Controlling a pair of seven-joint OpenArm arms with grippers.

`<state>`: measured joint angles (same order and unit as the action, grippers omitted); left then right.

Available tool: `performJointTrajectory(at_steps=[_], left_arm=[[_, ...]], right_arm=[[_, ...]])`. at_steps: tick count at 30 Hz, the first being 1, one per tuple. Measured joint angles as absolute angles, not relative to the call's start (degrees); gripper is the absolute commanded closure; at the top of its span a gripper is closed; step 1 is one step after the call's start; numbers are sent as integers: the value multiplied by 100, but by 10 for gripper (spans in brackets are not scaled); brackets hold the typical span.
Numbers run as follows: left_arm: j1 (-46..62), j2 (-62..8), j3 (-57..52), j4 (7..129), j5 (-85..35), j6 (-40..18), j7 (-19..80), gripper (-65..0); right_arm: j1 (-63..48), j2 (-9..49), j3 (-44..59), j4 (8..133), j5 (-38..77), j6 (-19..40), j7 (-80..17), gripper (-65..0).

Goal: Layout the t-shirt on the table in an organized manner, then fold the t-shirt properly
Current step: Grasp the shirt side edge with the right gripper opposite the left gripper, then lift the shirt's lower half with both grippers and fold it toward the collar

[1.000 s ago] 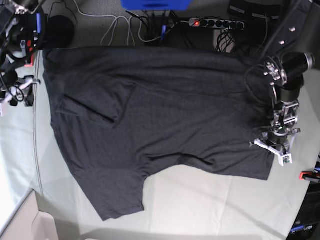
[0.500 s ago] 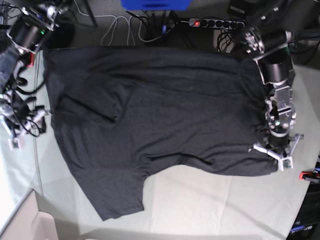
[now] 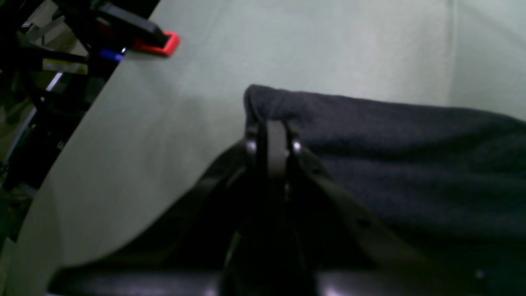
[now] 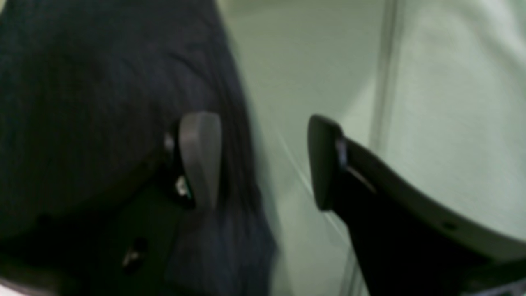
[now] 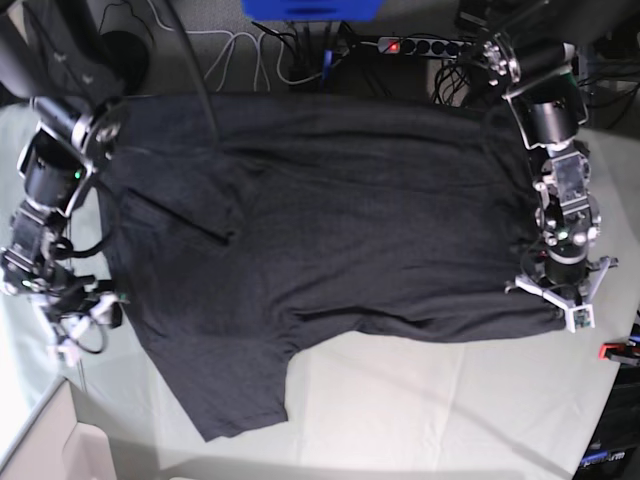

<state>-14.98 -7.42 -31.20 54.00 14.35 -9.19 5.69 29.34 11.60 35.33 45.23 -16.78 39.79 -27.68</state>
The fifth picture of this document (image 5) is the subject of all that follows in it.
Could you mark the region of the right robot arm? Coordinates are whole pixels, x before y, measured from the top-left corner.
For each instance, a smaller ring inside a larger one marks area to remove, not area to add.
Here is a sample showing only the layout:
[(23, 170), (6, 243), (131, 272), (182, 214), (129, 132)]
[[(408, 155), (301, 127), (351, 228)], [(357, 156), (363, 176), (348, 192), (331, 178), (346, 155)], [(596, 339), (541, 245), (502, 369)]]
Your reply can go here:
[(11, 295), (29, 296), (48, 325), (71, 319), (115, 328), (122, 296), (91, 275), (75, 275), (63, 263), (102, 252), (116, 231), (110, 229), (86, 250), (75, 250), (64, 232), (91, 190), (114, 198), (100, 176), (120, 135), (126, 105), (107, 100), (82, 111), (70, 104), (68, 93), (51, 81), (10, 18), (11, 7), (9, 1), (1, 4), (1, 83), (12, 95), (29, 100), (39, 124), (18, 163), (25, 199), (13, 217), (12, 242), (1, 253), (1, 285)]

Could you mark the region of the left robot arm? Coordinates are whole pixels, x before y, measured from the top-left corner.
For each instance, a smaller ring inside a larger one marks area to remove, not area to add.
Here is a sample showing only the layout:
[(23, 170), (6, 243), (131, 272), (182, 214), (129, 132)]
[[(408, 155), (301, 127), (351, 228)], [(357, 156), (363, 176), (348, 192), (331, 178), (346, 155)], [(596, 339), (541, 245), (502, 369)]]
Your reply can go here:
[(576, 144), (588, 108), (573, 62), (638, 10), (636, 1), (489, 1), (462, 56), (499, 89), (531, 153), (544, 260), (524, 275), (537, 284), (579, 289), (595, 269), (588, 255), (601, 221), (588, 155)]

